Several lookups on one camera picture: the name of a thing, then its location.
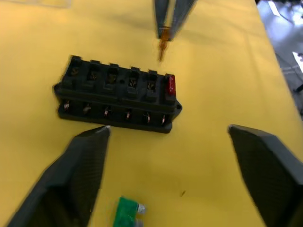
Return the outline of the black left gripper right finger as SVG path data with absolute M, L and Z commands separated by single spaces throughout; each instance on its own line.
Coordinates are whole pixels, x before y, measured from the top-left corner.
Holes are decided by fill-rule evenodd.
M 275 135 L 230 125 L 243 181 L 268 227 L 303 225 L 303 163 Z

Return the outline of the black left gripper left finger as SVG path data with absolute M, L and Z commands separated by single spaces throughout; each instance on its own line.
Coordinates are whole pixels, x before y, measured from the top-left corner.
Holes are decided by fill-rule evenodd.
M 86 227 L 101 187 L 108 125 L 84 131 L 41 174 L 8 227 Z

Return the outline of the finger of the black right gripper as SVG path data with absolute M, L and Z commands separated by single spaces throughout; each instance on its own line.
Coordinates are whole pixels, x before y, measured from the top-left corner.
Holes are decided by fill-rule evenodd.
M 160 39 L 163 31 L 170 28 L 170 26 L 167 25 L 169 0 L 154 0 L 153 5 L 156 22 L 156 34 L 157 38 Z
M 193 9 L 196 0 L 176 0 L 169 29 L 169 40 L 173 40 L 181 30 L 186 18 Z

